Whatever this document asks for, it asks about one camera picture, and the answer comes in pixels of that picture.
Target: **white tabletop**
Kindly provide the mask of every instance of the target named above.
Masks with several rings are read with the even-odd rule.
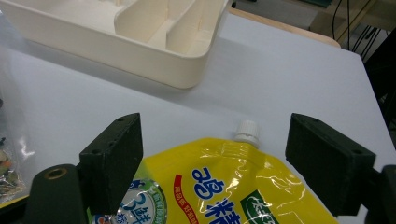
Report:
[[[261,150],[285,160],[291,113],[321,119],[376,155],[396,153],[359,55],[228,15],[203,81],[177,90],[23,39],[0,14],[0,91],[21,173],[78,163],[112,120],[141,114],[145,156],[261,126]],[[340,223],[363,223],[340,217]]]

